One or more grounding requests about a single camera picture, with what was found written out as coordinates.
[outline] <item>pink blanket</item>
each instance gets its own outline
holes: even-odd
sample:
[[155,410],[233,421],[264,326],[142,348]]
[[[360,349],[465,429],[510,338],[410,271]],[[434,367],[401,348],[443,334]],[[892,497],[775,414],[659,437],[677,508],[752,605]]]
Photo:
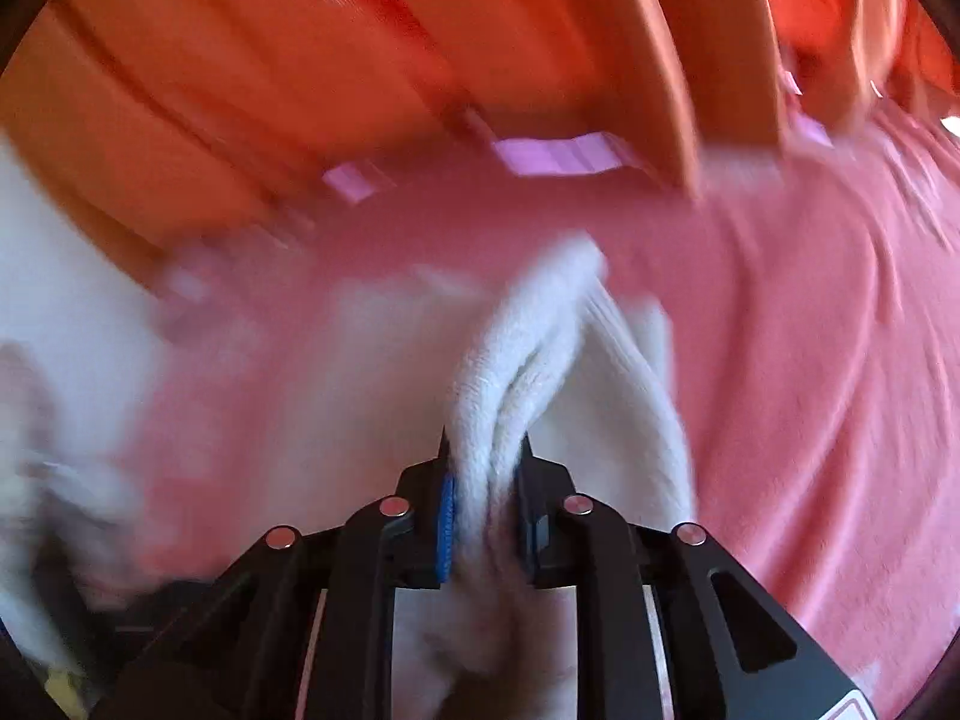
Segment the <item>pink blanket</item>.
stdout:
[[881,102],[854,142],[709,164],[694,207],[638,170],[384,158],[352,207],[186,252],[126,457],[142,565],[209,572],[245,546],[275,393],[345,278],[428,264],[496,284],[584,229],[614,296],[672,319],[702,522],[895,716],[960,613],[960,158]]

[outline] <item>orange cloth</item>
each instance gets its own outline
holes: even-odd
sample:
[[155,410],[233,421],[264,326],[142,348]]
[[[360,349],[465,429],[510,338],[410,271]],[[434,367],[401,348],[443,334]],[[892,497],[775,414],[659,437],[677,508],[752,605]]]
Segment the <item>orange cloth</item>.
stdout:
[[469,110],[498,136],[607,129],[696,196],[700,146],[781,144],[778,41],[831,132],[888,76],[914,112],[952,106],[955,61],[916,0],[51,0],[0,121],[138,271],[360,152],[469,136]]

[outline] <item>white cloth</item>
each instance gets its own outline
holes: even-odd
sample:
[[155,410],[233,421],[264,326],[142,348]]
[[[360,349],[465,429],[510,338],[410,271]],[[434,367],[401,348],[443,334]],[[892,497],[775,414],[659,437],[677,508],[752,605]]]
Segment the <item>white cloth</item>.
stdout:
[[526,432],[536,455],[566,464],[579,491],[629,521],[669,530],[694,517],[664,315],[648,306],[632,333],[602,271],[592,241],[562,242],[493,307],[464,356],[446,418],[454,578],[397,604],[401,720],[436,714],[458,669],[511,674],[510,717],[576,716],[575,596],[530,589],[515,557],[512,479]]

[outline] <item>wrinkled pink fabric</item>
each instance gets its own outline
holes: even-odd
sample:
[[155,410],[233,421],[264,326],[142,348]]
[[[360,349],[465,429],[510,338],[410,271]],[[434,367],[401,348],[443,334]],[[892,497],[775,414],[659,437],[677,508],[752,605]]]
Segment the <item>wrinkled pink fabric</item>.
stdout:
[[251,447],[343,279],[428,264],[496,284],[584,229],[614,296],[652,293],[673,322],[702,522],[895,716],[960,610],[960,158],[883,100],[849,143],[706,162],[694,207],[638,170],[384,158],[350,207],[186,252],[167,370],[125,458],[142,565],[205,573],[239,551]]

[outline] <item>white surface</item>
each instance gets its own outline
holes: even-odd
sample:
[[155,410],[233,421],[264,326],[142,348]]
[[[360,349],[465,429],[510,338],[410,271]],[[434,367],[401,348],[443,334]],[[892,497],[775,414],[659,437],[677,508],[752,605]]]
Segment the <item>white surface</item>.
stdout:
[[46,199],[0,135],[0,341],[19,341],[56,404],[56,451],[117,450],[152,381],[152,298]]

